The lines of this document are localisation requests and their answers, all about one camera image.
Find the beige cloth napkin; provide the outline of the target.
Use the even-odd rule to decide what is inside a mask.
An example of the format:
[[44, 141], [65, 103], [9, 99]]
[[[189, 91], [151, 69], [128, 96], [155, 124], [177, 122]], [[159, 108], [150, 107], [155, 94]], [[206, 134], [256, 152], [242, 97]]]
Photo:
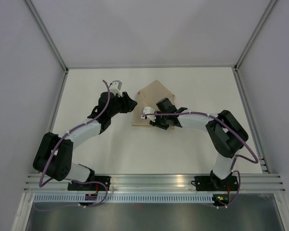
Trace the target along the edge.
[[174, 104], [175, 95], [158, 80], [153, 81], [143, 89], [139, 90], [136, 94], [137, 106], [133, 110], [134, 117], [132, 126], [150, 127], [150, 120], [141, 119], [142, 110], [145, 107], [151, 107], [157, 111], [158, 107], [156, 106], [156, 103], [164, 98], [168, 98], [171, 103]]

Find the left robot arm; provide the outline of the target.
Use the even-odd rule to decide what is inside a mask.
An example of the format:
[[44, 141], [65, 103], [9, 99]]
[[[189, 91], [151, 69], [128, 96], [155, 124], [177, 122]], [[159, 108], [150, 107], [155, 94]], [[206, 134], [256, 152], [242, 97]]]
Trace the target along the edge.
[[137, 102], [128, 93], [121, 95], [103, 92], [91, 114], [79, 125], [63, 134], [46, 133], [33, 161], [33, 168], [41, 173], [39, 187], [49, 181], [69, 180], [89, 191], [95, 187], [95, 172], [72, 161], [73, 151], [90, 138], [105, 132], [117, 114], [132, 112]]

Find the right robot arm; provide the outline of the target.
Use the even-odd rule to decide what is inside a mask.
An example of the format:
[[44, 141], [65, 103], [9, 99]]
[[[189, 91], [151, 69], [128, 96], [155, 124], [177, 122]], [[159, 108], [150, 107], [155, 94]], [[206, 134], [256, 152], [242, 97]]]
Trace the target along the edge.
[[156, 103], [158, 109], [145, 107], [141, 118], [164, 130], [170, 127], [195, 128], [207, 132], [217, 151], [215, 165], [210, 172], [209, 187], [214, 191], [237, 190], [238, 181], [232, 168], [236, 154], [249, 139], [247, 132], [228, 110], [215, 115], [191, 112], [186, 107], [176, 108], [168, 98]]

